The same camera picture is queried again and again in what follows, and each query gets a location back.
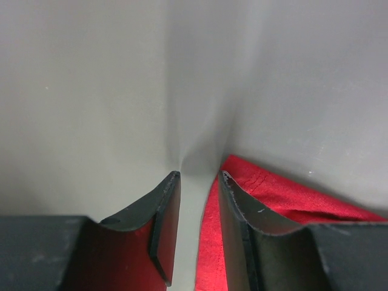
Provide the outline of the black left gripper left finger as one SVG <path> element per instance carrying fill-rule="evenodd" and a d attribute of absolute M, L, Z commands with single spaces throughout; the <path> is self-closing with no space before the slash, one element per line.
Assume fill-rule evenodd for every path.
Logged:
<path fill-rule="evenodd" d="M 2 216 L 2 290 L 166 290 L 172 285 L 181 175 L 96 222 Z"/>

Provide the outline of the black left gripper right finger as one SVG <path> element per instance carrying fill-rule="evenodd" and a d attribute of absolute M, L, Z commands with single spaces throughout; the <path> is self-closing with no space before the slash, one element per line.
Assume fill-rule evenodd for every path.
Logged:
<path fill-rule="evenodd" d="M 218 176 L 229 290 L 386 290 L 387 224 L 302 225 Z"/>

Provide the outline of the red t shirt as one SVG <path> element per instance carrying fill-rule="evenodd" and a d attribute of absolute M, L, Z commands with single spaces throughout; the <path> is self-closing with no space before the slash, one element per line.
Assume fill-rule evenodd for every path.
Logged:
<path fill-rule="evenodd" d="M 366 209 L 272 173 L 235 155 L 226 159 L 221 170 L 231 174 L 249 195 L 280 215 L 301 224 L 386 221 Z M 202 217 L 195 290 L 227 289 L 218 182 L 214 181 Z"/>

